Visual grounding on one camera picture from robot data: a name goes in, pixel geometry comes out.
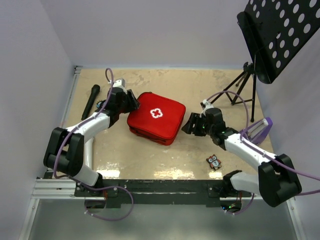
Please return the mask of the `red medicine kit case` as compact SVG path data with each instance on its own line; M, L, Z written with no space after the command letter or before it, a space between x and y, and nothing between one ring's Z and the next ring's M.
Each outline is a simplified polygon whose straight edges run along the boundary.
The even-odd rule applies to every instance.
M137 100L139 108L127 118L129 130L160 145L171 145L184 120L186 106L152 92L142 93Z

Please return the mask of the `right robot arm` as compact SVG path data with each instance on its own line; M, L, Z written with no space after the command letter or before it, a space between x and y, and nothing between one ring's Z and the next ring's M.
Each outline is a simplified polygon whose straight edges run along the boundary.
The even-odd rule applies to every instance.
M201 113L190 114L182 131L198 137L210 136L216 146L238 156L257 171L256 175L241 170L225 175L222 189L227 196L245 191L261 196L269 206L276 207L302 192L289 156L265 151L234 128L227 127L222 111L207 100L201 103L201 107Z

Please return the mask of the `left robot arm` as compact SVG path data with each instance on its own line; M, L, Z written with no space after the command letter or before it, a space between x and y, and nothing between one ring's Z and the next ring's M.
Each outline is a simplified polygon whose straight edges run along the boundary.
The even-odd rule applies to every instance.
M116 80L108 91L107 99L90 117L68 128L56 127L49 138L44 166L85 184L86 191L92 196L99 196L104 184L99 181L102 176L85 164L85 144L112 127L120 114L139 108L140 103L133 91L126 89L125 85L123 78Z

